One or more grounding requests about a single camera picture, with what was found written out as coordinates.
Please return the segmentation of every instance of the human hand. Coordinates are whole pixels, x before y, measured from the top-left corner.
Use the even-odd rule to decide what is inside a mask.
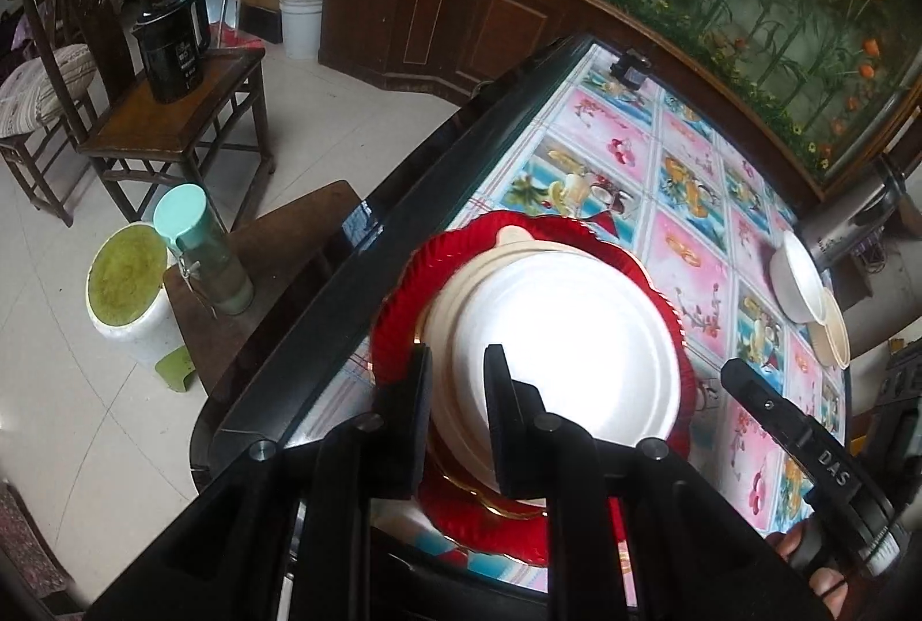
[[[782,559],[787,561],[790,555],[793,554],[800,545],[800,540],[803,538],[803,531],[804,523],[798,522],[787,532],[787,534],[784,532],[773,532],[766,538],[766,541],[777,551]],[[810,577],[810,587],[813,588],[813,592],[815,592],[816,595],[822,598],[826,607],[833,614],[833,618],[839,618],[839,614],[842,613],[842,606],[845,604],[845,597],[848,595],[848,585],[842,584],[836,587],[836,585],[841,583],[844,579],[841,573],[837,572],[835,569],[829,569],[828,567],[817,569],[813,572],[813,576]]]

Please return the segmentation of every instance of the red plate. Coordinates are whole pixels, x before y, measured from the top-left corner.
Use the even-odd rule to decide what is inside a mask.
[[[581,222],[556,215],[530,218],[521,213],[492,211],[458,231],[432,237],[410,259],[398,289],[384,302],[372,330],[372,368],[378,384],[400,380],[416,340],[418,319],[448,279],[470,259],[495,247],[496,234],[506,225],[518,225],[535,239],[556,241],[582,249],[627,275],[656,305],[670,329],[679,359],[681,400],[668,443],[688,457],[689,424],[694,412],[695,385],[692,365],[685,354],[681,321],[671,303],[651,284],[643,265],[630,252],[599,240]],[[430,442],[418,500],[439,531],[467,548],[489,554],[506,554],[528,564],[547,564],[547,523],[539,512],[501,497],[485,486],[471,489],[473,476],[447,452],[439,440]],[[611,500],[612,522],[619,541],[624,540],[616,500]]]

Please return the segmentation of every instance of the striped cushion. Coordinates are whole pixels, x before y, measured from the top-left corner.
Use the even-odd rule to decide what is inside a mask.
[[[54,60],[71,98],[80,98],[96,76],[96,63],[86,44],[69,44]],[[0,138],[21,135],[54,122],[63,113],[41,59],[17,67],[0,85]]]

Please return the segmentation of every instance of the wooden counter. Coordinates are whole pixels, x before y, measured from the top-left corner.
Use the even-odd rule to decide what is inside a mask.
[[[634,47],[674,90],[763,171],[798,213],[822,190],[778,137],[712,73],[600,0],[324,0],[320,62],[379,88],[462,104],[536,49],[587,32]]]

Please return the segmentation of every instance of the tablecloth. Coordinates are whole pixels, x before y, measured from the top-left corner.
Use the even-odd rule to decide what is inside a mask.
[[[768,259],[794,215],[713,126],[650,79],[632,93],[594,46],[464,203],[450,228],[497,209],[587,222],[629,249],[682,317],[697,377],[690,461],[762,535],[808,516],[810,482],[719,381],[727,359],[749,362],[801,410],[845,441],[845,384],[823,368],[806,328],[785,318]],[[604,346],[603,335],[591,340]],[[617,349],[606,349],[608,353]],[[289,440],[322,437],[369,408],[372,359],[363,340]],[[372,505],[372,524],[446,561],[536,590],[547,570],[467,551],[412,502]]]

